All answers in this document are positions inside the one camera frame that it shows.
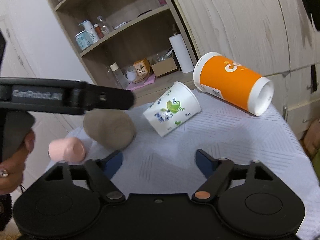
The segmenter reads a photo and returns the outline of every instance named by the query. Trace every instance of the orange paper cup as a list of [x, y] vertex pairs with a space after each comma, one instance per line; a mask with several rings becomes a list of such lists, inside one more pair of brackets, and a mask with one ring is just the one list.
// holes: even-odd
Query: orange paper cup
[[269, 107], [274, 87], [271, 80], [217, 52], [201, 57], [193, 72], [195, 86], [256, 115]]

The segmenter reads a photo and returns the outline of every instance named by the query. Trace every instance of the finger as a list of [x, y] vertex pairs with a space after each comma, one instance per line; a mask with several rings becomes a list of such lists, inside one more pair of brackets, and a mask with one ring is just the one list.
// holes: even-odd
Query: finger
[[0, 169], [6, 170], [9, 174], [19, 173], [24, 170], [25, 161], [28, 157], [29, 151], [23, 145], [10, 158], [6, 159], [0, 164]]
[[22, 183], [23, 174], [14, 173], [10, 174], [8, 177], [0, 178], [0, 190], [11, 189], [12, 187], [17, 187]]
[[5, 194], [9, 194], [13, 191], [15, 191], [15, 189], [21, 185], [23, 182], [23, 174], [21, 174], [21, 178], [20, 180], [18, 181], [18, 183], [16, 183], [15, 185], [13, 185], [12, 187], [9, 187], [9, 188], [5, 188], [5, 189], [1, 189], [0, 190], [0, 195], [5, 195]]
[[6, 194], [10, 194], [10, 193], [14, 192], [19, 185], [20, 184], [18, 184], [17, 186], [13, 186], [11, 188], [0, 190], [0, 195], [6, 195]]
[[24, 143], [29, 153], [31, 153], [34, 149], [35, 139], [36, 139], [36, 135], [34, 131], [31, 129], [30, 132], [24, 138]]

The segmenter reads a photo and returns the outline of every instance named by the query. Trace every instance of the jar with blue label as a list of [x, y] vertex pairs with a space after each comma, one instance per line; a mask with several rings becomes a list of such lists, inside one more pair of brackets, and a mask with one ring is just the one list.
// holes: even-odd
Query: jar with blue label
[[93, 44], [93, 41], [87, 31], [82, 31], [76, 35], [76, 41], [81, 50], [86, 49]]

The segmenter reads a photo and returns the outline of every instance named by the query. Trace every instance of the copper screw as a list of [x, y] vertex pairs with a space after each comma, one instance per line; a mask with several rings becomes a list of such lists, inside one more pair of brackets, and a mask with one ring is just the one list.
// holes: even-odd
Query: copper screw
[[208, 199], [210, 196], [210, 193], [206, 191], [198, 191], [195, 193], [195, 197], [198, 199]]

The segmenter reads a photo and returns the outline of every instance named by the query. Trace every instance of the white plastic cup lid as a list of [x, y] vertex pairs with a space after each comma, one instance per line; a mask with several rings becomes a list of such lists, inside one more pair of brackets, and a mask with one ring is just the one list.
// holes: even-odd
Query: white plastic cup lid
[[76, 35], [76, 37], [77, 36], [79, 36], [80, 34], [82, 34], [82, 33], [86, 33], [87, 31], [82, 31], [82, 32], [79, 32], [77, 35]]
[[91, 23], [89, 20], [86, 20], [86, 21], [80, 23], [79, 26], [80, 26], [80, 25], [82, 25], [83, 28], [85, 28], [86, 31], [88, 31], [88, 30], [90, 30], [90, 29], [93, 28], [93, 25], [92, 25], [92, 23]]

